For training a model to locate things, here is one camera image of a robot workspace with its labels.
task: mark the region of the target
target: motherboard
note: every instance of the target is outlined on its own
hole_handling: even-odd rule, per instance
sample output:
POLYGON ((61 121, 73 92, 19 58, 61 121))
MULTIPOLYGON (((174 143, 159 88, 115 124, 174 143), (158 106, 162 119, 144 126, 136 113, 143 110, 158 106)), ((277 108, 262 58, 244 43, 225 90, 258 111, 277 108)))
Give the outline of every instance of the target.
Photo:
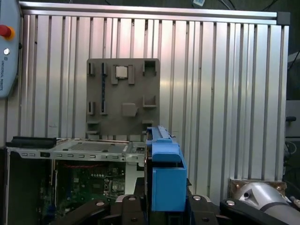
POLYGON ((41 224, 49 224, 90 200, 114 202, 125 193, 125 167, 122 162, 57 160, 51 179, 41 181, 41 224))

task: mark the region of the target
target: metal frame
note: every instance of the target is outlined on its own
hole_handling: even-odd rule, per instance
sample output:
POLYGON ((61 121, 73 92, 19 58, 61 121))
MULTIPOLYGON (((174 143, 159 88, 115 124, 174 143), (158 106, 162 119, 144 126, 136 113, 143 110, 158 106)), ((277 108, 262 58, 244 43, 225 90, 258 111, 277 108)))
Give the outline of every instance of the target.
POLYGON ((282 179, 289 27, 276 25, 277 13, 21 8, 23 67, 0 101, 2 144, 14 135, 85 138, 87 59, 158 58, 160 123, 181 145, 193 194, 217 203, 229 178, 282 179))

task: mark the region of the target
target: screw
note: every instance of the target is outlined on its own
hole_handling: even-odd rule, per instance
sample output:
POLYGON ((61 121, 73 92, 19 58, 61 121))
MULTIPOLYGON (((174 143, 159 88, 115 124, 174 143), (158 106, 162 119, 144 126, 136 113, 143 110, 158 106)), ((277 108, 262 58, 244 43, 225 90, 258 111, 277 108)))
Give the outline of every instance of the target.
POLYGON ((5 55, 9 55, 10 54, 10 49, 9 48, 4 49, 3 53, 5 55))
POLYGON ((194 196, 193 199, 196 200, 196 201, 199 201, 199 200, 201 200, 201 197, 200 196, 194 196))
POLYGON ((227 204, 227 205, 234 206, 234 205, 235 205, 235 202, 234 202, 234 201, 226 201, 226 204, 227 204))
POLYGON ((96 206, 103 206, 104 205, 104 202, 98 202, 96 203, 96 206))
POLYGON ((206 218, 206 217, 203 217, 203 218, 202 218, 202 221, 203 221, 203 222, 209 222, 209 220, 210 220, 210 219, 208 219, 208 218, 206 218))

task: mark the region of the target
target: gray block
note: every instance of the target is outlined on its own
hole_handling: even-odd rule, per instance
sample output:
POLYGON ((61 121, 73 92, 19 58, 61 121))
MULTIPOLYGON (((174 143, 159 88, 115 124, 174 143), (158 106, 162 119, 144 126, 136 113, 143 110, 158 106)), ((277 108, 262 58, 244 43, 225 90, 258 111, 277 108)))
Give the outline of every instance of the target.
POLYGON ((88 109, 93 102, 87 110, 87 133, 142 135, 147 126, 159 125, 159 60, 89 59, 89 65, 94 75, 87 76, 88 109))
POLYGON ((122 116, 135 117, 137 113, 137 107, 134 103, 122 104, 122 116))

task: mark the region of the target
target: gray mounting plate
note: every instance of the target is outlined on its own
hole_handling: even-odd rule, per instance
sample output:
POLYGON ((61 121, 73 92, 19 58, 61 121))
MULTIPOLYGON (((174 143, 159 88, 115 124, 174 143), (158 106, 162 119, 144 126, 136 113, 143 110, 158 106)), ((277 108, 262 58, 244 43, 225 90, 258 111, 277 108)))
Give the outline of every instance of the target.
POLYGON ((87 61, 87 134, 142 135, 159 125, 156 59, 87 61))
POLYGON ((61 139, 51 149, 8 147, 22 158, 143 163, 146 144, 87 139, 61 139))

